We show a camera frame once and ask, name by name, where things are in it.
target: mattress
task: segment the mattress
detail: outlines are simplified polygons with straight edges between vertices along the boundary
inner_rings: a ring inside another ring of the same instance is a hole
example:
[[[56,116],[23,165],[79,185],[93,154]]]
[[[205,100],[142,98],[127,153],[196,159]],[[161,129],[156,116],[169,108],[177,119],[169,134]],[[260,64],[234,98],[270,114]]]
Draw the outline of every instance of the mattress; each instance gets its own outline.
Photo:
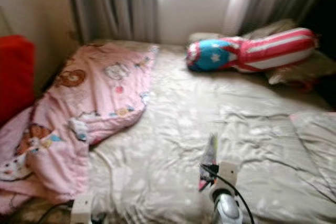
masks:
[[[325,102],[315,93],[271,87],[261,74],[193,73],[184,57],[182,46],[161,45],[140,121],[90,151],[93,213],[106,212],[109,223],[209,223],[213,206],[208,190],[198,192],[198,178],[214,133],[217,160],[238,166],[236,187],[256,223],[336,222],[336,205],[316,190],[319,172],[288,118],[327,111]],[[11,222],[37,221],[49,207],[33,199]],[[55,211],[47,222],[67,223],[69,213]]]

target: white wall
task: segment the white wall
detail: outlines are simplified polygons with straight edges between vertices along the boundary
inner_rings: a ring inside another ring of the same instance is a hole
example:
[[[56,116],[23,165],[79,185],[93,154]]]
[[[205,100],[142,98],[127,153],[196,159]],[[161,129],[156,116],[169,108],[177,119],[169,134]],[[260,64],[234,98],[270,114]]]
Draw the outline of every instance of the white wall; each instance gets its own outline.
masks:
[[[13,32],[36,45],[34,89],[39,93],[76,46],[68,36],[70,6],[67,0],[0,0],[0,5]]]
[[[195,32],[223,33],[229,0],[159,0],[159,39],[182,45]]]

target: pink blanket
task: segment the pink blanket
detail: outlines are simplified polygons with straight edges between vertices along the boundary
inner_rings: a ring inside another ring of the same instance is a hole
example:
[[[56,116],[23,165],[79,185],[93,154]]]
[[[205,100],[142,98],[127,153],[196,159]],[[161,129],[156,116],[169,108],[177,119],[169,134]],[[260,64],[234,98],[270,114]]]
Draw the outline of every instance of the pink blanket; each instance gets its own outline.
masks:
[[[0,130],[0,214],[30,197],[58,203],[88,187],[88,146],[134,124],[148,101],[154,53],[81,47],[52,87]]]

